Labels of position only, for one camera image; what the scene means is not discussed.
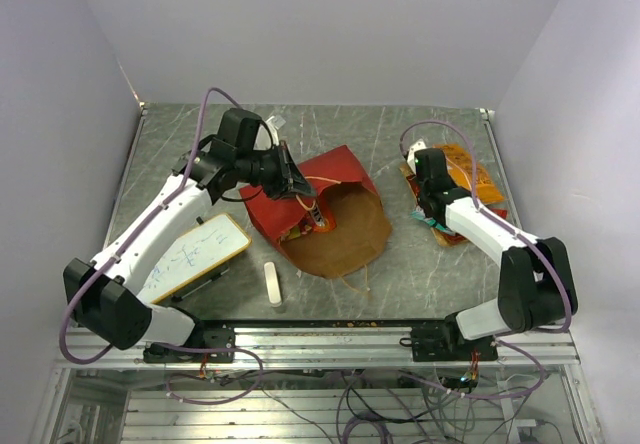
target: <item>whiteboard eraser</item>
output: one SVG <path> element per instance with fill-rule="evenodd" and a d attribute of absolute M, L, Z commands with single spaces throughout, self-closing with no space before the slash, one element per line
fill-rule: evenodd
<path fill-rule="evenodd" d="M 269 294 L 271 307 L 281 306 L 282 296 L 280 295 L 280 284 L 278 283 L 276 266 L 273 262 L 267 262 L 264 265 L 264 279 L 267 283 L 267 294 Z"/>

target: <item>bag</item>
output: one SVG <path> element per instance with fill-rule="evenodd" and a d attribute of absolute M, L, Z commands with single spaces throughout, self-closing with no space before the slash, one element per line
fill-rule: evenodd
<path fill-rule="evenodd" d="M 272 201 L 261 193 L 245 202 L 260 234 L 298 269 L 329 279 L 354 272 L 382 254 L 391 223 L 373 182 L 349 148 L 338 147 L 298 167 L 316 189 L 320 210 L 334 220 L 335 227 L 324 232 L 308 229 L 313 199 Z M 240 189 L 243 198 L 254 192 L 249 187 Z"/>

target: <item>gray table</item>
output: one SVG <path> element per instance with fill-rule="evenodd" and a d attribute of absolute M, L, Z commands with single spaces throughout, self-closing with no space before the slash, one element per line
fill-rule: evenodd
<path fill-rule="evenodd" d="M 229 272 L 188 296 L 181 304 L 200 318 L 377 319 L 438 318 L 496 297 L 498 269 L 480 250 L 466 243 L 442 248 L 425 224 L 409 217 L 413 196 L 398 167 L 400 133 L 415 121 L 435 118 L 459 125 L 475 144 L 480 162 L 507 196 L 501 166 L 480 111 L 432 107 L 247 106 L 265 119 L 286 120 L 280 137 L 302 162 L 347 144 L 369 172 L 382 199 L 393 233 L 382 256 L 369 265 L 369 300 L 340 280 L 302 274 L 253 228 L 243 204 L 219 202 L 211 217 L 229 213 L 247 230 L 253 244 L 231 261 Z M 215 132 L 226 105 L 208 108 L 205 131 Z M 113 222 L 114 240 L 159 192 L 176 159 L 189 150 L 198 106 L 151 104 L 133 151 L 124 190 Z M 446 128 L 422 126 L 407 142 L 460 142 Z M 268 304 L 262 266 L 274 261 L 285 298 L 285 313 Z M 347 277 L 364 286 L 364 271 Z"/>

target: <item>gray wall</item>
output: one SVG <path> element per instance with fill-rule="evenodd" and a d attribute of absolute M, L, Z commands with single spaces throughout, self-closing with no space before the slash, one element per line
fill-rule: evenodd
<path fill-rule="evenodd" d="M 25 442 L 62 270 L 99 249 L 139 112 L 85 0 L 0 0 L 0 429 Z"/>
<path fill-rule="evenodd" d="M 558 0 L 88 0 L 144 101 L 495 108 Z"/>
<path fill-rule="evenodd" d="M 524 223 L 568 246 L 608 442 L 638 442 L 640 0 L 561 0 L 496 134 Z"/>

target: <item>yellow trim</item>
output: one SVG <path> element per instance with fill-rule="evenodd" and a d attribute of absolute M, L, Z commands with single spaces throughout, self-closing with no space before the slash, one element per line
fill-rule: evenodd
<path fill-rule="evenodd" d="M 247 245 L 238 249 L 236 252 L 234 252 L 233 254 L 230 254 L 226 259 L 221 260 L 216 262 L 215 264 L 213 264 L 211 267 L 207 267 L 205 270 L 199 272 L 198 274 L 196 274 L 195 276 L 193 276 L 191 279 L 184 281 L 182 284 L 178 284 L 176 287 L 172 288 L 170 291 L 164 293 L 162 296 L 154 299 L 153 301 L 151 301 L 151 304 L 158 304 L 160 301 L 166 299 L 167 297 L 169 297 L 172 294 L 175 294 L 176 292 L 178 292 L 180 289 L 182 289 L 183 287 L 188 286 L 189 284 L 192 284 L 194 281 L 196 281 L 197 279 L 201 278 L 202 276 L 204 276 L 205 274 L 211 272 L 212 270 L 214 270 L 216 267 L 218 267 L 220 264 L 224 264 L 225 262 L 229 261 L 230 259 L 233 259 L 234 257 L 236 257 L 238 254 L 240 254 L 241 252 L 245 251 L 253 242 L 251 240 L 251 237 L 249 236 L 249 234 L 247 234 L 245 232 L 244 229 L 242 229 L 238 223 L 236 221 L 233 220 L 233 218 L 226 212 L 223 212 L 221 214 L 217 214 L 215 216 L 213 216 L 211 219 L 208 219 L 207 221 L 205 221 L 203 224 L 200 224 L 198 227 L 194 227 L 193 229 L 191 229 L 190 231 L 185 232 L 182 236 L 180 236 L 178 239 L 183 239 L 185 236 L 187 236 L 188 234 L 190 234 L 191 232 L 199 229 L 200 227 L 204 226 L 207 224 L 207 222 L 211 222 L 214 219 L 220 217 L 220 216 L 227 216 L 229 218 L 229 220 L 238 228 L 238 230 L 244 234 L 244 236 L 247 238 Z"/>

